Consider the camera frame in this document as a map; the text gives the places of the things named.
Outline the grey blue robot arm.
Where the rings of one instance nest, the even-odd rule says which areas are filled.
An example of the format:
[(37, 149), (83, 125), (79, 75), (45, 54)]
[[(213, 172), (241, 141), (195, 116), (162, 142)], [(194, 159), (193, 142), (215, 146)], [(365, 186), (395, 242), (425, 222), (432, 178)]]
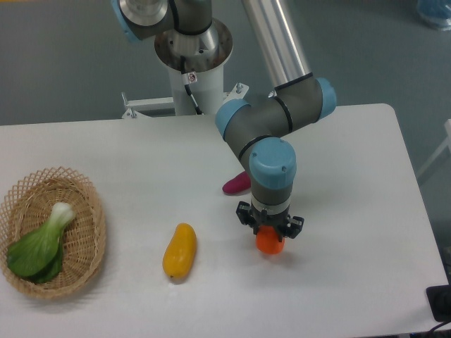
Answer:
[(301, 217), (290, 215), (297, 164), (284, 136), (330, 115), (337, 99), (330, 82), (314, 77), (285, 1), (244, 1), (275, 93), (253, 107), (237, 90), (223, 91), (223, 67), (233, 50), (229, 29), (210, 1), (113, 1), (125, 36), (154, 39), (170, 77), (177, 115), (213, 115), (216, 127), (250, 181), (250, 202), (237, 216), (254, 235), (272, 231), (278, 242), (295, 238)]

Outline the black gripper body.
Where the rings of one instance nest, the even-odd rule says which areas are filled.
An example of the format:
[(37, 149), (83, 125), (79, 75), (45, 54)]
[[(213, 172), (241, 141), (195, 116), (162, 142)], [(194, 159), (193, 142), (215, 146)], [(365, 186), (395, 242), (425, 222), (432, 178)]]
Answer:
[(253, 232), (258, 232), (261, 226), (273, 227), (277, 232), (285, 232), (288, 228), (289, 208), (280, 213), (269, 214), (266, 211), (258, 211), (251, 206), (247, 212), (248, 225)]

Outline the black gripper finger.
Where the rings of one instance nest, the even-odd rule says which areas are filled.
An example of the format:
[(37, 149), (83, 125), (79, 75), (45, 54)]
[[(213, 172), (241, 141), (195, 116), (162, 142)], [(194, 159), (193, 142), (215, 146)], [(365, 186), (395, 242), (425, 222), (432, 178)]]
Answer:
[(253, 235), (258, 234), (260, 223), (251, 204), (240, 201), (236, 208), (236, 215), (243, 225), (247, 225), (252, 229)]
[(280, 224), (276, 226), (278, 241), (282, 242), (284, 238), (294, 239), (304, 226), (304, 218), (300, 216), (287, 215)]

